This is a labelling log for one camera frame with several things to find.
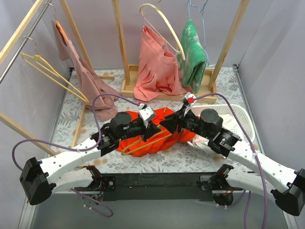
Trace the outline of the orange t-shirt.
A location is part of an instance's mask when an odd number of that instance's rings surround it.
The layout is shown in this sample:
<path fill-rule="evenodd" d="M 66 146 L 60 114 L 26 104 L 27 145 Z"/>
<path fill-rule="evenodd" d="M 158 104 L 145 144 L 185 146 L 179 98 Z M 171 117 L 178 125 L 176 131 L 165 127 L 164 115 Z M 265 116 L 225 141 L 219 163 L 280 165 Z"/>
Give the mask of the orange t-shirt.
<path fill-rule="evenodd" d="M 184 143 L 192 140 L 195 134 L 183 130 L 180 133 L 171 134 L 164 127 L 161 132 L 149 138 L 146 142 L 142 141 L 140 136 L 122 140 L 119 143 L 118 151 L 124 155 L 142 157 L 147 154 L 156 154 L 159 151 L 167 150 L 176 143 Z"/>

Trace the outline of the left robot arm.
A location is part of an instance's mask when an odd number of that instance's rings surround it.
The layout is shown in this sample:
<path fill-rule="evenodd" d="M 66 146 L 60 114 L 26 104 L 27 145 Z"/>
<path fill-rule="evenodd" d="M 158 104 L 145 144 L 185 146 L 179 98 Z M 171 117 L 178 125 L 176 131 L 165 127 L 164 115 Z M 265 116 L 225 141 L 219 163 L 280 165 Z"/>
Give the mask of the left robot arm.
<path fill-rule="evenodd" d="M 58 186 L 56 180 L 75 167 L 100 158 L 119 147 L 121 140 L 141 136 L 147 140 L 160 129 L 152 122 L 155 111 L 144 108 L 132 120 L 127 112 L 119 112 L 99 131 L 69 151 L 38 161 L 35 157 L 26 161 L 20 183 L 31 205 L 47 200 Z"/>

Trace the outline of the yellow plastic hanger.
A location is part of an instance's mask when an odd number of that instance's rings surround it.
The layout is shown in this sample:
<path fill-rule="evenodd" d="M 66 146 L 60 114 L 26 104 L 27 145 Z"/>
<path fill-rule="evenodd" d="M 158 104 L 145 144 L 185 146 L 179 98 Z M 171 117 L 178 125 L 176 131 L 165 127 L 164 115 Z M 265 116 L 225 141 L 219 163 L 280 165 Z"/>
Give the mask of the yellow plastic hanger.
<path fill-rule="evenodd" d="M 138 117 L 138 112 L 126 112 L 131 115 L 132 121 Z M 155 110 L 155 113 L 156 117 L 152 121 L 154 124 L 158 125 L 165 116 L 172 114 L 173 110 L 164 107 Z M 156 154 L 159 151 L 167 150 L 176 143 L 175 136 L 170 135 L 170 133 L 163 127 L 161 130 L 164 132 L 149 138 L 146 142 L 142 141 L 140 136 L 120 141 L 117 150 L 123 152 L 123 154 L 131 154 L 134 157 L 142 157 L 146 154 Z"/>

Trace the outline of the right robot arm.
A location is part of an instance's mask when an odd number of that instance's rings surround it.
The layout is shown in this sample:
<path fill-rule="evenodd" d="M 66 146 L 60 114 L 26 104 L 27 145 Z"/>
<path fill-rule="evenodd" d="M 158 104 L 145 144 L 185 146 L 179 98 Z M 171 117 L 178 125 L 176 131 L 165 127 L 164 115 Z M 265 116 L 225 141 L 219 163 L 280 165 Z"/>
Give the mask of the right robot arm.
<path fill-rule="evenodd" d="M 305 171 L 285 167 L 262 153 L 253 151 L 240 136 L 223 127 L 223 119 L 214 109 L 204 109 L 200 116 L 192 111 L 177 111 L 160 124 L 174 134 L 185 129 L 208 139 L 208 148 L 251 170 L 238 172 L 224 164 L 203 183 L 206 189 L 238 187 L 267 196 L 284 212 L 299 216 L 305 206 Z"/>

